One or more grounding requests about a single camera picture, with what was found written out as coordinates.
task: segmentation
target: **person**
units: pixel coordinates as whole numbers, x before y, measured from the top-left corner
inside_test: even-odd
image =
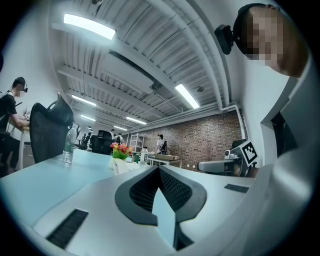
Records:
[[[116,137],[115,142],[118,144],[123,144],[124,143],[124,138],[122,138],[122,134],[119,133],[119,135]]]
[[[115,134],[115,129],[111,130],[111,136],[113,140],[117,137],[117,135]]]
[[[274,71],[300,78],[309,50],[288,16],[271,4],[251,3],[239,9],[233,38],[251,60],[264,60]]]
[[[11,89],[0,99],[0,131],[5,132],[9,118],[18,128],[29,126],[29,121],[25,121],[23,116],[17,114],[15,97],[22,97],[25,92],[26,81],[23,77],[14,80]],[[19,160],[20,141],[0,134],[1,163],[9,173],[15,172]],[[10,165],[7,165],[9,154],[12,152]]]
[[[157,155],[161,154],[161,146],[164,143],[164,136],[162,134],[158,134],[158,140],[155,145],[155,153]]]

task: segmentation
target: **plastic bottle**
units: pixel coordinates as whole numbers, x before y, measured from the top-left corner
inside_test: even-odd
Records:
[[[74,157],[74,149],[77,140],[77,125],[74,123],[66,135],[62,159],[65,163],[71,164]]]
[[[148,150],[147,147],[144,146],[143,149],[141,150],[141,158],[140,158],[140,165],[141,166],[146,166],[148,164]]]

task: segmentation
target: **flower bouquet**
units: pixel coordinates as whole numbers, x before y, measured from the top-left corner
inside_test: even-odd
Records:
[[[126,144],[119,145],[116,142],[112,143],[110,147],[113,148],[113,152],[109,168],[113,170],[116,175],[128,172],[129,169],[126,165],[126,159],[128,156],[131,156],[133,149]]]

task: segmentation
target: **black slot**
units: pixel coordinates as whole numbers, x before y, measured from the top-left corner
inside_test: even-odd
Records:
[[[86,211],[75,209],[46,239],[59,248],[65,249],[88,214]]]
[[[233,184],[228,184],[224,187],[227,190],[237,191],[240,193],[247,193],[249,188],[247,186],[238,186]]]

